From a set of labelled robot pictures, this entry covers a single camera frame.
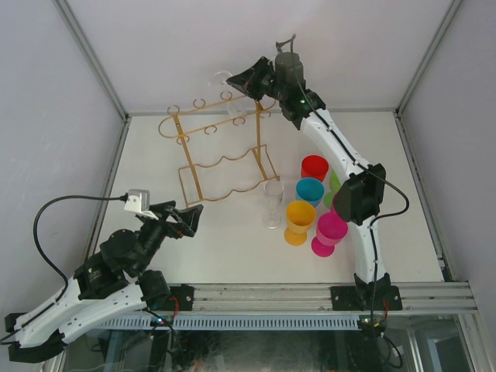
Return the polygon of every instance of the yellow cup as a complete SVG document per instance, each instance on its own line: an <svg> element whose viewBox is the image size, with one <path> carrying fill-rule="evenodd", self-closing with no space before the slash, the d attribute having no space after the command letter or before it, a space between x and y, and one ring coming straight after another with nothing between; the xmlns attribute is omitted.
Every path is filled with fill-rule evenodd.
<svg viewBox="0 0 496 372"><path fill-rule="evenodd" d="M286 208L286 222L288 228L284 231L284 238L292 246L300 246L307 240L307 231L312 227L317 212L310 203L297 200L289 203Z"/></svg>

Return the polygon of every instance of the pink cup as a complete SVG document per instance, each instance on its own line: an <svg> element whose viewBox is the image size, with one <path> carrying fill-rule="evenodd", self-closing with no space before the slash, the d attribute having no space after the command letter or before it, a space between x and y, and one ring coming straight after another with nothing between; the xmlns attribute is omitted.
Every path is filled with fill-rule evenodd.
<svg viewBox="0 0 496 372"><path fill-rule="evenodd" d="M335 212L322 215L317 222L317 236L312 240L313 252L319 257L330 256L347 233L348 225Z"/></svg>

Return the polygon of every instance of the blue cup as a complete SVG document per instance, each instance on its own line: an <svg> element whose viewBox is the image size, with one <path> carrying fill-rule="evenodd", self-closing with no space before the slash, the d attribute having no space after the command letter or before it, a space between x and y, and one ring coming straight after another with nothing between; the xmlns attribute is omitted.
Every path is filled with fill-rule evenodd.
<svg viewBox="0 0 496 372"><path fill-rule="evenodd" d="M296 184L296 199L304 200L316 207L322 200L324 191L324 185L316 178L302 178Z"/></svg>

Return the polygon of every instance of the gray wall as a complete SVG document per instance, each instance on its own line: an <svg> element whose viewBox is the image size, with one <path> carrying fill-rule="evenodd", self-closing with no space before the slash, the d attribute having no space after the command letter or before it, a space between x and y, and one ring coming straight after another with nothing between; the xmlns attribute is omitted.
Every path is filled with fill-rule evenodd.
<svg viewBox="0 0 496 372"><path fill-rule="evenodd" d="M462 5L405 113L459 279L496 345L496 2Z"/></svg>
<svg viewBox="0 0 496 372"><path fill-rule="evenodd" d="M52 2L3 1L0 50L3 317L63 284L36 252L34 215L57 196L102 193L120 120ZM64 201L40 221L42 246L67 274L81 262L94 214L93 201ZM34 366L9 363L2 347L0 370Z"/></svg>

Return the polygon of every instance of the white wall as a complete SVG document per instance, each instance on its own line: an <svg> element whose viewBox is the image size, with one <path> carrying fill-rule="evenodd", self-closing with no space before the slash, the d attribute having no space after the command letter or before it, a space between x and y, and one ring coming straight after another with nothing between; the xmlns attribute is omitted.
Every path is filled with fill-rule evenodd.
<svg viewBox="0 0 496 372"><path fill-rule="evenodd" d="M130 112L219 100L238 74L297 34L308 86L331 109L395 108L451 0L70 0Z"/></svg>
<svg viewBox="0 0 496 372"><path fill-rule="evenodd" d="M464 2L405 113L460 279L496 345L496 2Z"/></svg>
<svg viewBox="0 0 496 372"><path fill-rule="evenodd" d="M3 318L29 311L63 284L36 252L34 215L57 196L102 193L120 120L50 1L2 2L0 50ZM69 275L94 214L94 202L66 201L41 219L42 246ZM0 370L34 366L8 362L2 346Z"/></svg>

